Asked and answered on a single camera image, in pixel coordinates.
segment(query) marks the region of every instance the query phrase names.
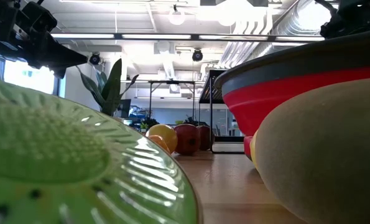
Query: green plate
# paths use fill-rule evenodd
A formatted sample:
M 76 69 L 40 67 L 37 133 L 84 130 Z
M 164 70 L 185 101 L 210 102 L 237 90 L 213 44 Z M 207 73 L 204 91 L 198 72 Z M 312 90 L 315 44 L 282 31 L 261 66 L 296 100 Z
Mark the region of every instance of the green plate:
M 153 142 L 68 100 L 0 82 L 0 223 L 200 223 Z

